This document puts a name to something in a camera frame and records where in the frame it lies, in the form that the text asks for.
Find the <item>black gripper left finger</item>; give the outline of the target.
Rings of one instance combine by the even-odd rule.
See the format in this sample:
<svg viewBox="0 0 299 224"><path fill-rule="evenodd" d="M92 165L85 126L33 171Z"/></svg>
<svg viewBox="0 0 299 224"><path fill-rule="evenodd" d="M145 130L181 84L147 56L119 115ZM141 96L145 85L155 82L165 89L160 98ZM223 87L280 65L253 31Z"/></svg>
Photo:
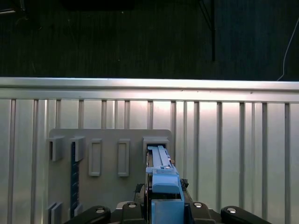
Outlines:
<svg viewBox="0 0 299 224"><path fill-rule="evenodd" d="M145 224L144 184L137 184L134 200L121 202L111 211L105 206L93 206L67 221L67 224Z"/></svg>

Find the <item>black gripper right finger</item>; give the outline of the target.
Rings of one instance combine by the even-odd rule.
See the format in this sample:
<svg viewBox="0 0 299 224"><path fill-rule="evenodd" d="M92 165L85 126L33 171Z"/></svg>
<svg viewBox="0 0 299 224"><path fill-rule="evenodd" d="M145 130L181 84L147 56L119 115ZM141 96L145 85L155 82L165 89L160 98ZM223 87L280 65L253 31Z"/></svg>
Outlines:
<svg viewBox="0 0 299 224"><path fill-rule="evenodd" d="M268 221L236 206L224 207L218 213L203 202L193 201L187 191L188 181L181 179L180 182L185 198L185 224L269 224Z"/></svg>

